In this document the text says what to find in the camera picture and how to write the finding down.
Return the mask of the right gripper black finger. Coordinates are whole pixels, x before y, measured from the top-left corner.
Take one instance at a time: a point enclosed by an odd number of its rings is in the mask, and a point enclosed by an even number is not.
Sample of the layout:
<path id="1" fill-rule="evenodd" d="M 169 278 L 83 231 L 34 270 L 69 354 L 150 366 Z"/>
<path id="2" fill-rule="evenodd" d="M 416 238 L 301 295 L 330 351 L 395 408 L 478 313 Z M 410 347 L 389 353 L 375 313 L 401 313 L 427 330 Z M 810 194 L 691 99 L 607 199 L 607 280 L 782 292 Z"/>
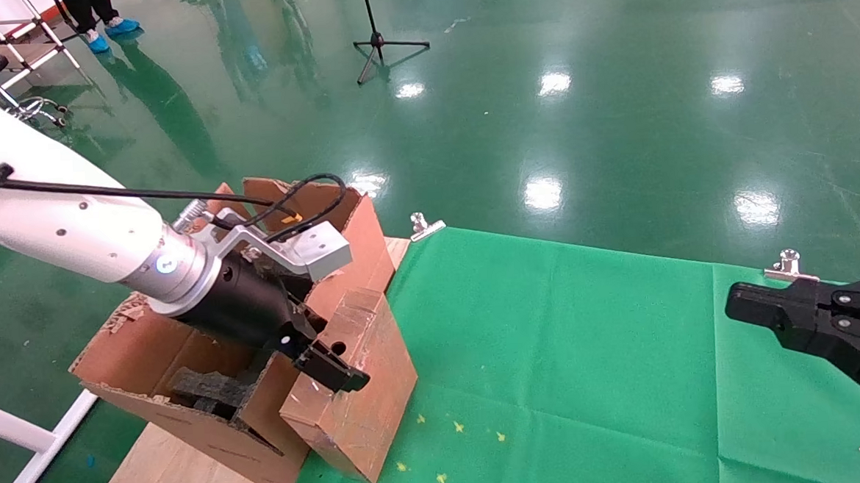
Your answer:
<path id="1" fill-rule="evenodd" d="M 725 310 L 731 319 L 764 327 L 774 325 L 777 314 L 786 311 L 811 317 L 822 310 L 860 319 L 860 282 L 834 284 L 799 279 L 782 288 L 735 283 L 728 292 Z"/>
<path id="2" fill-rule="evenodd" d="M 730 319 L 770 329 L 781 347 L 820 357 L 860 386 L 860 310 L 731 312 Z"/>

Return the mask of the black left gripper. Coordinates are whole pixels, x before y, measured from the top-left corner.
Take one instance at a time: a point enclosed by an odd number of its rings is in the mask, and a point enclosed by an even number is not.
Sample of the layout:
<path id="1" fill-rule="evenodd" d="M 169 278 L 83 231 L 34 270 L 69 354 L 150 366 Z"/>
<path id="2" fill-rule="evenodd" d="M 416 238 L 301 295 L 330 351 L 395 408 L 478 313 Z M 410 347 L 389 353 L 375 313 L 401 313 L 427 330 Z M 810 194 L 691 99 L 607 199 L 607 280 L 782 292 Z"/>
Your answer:
<path id="1" fill-rule="evenodd" d="M 208 293 L 179 321 L 217 341 L 280 351 L 334 393 L 359 392 L 370 376 L 320 340 L 329 321 L 293 296 L 303 279 L 288 281 L 290 288 L 280 275 L 264 276 L 237 251 L 229 252 Z"/>

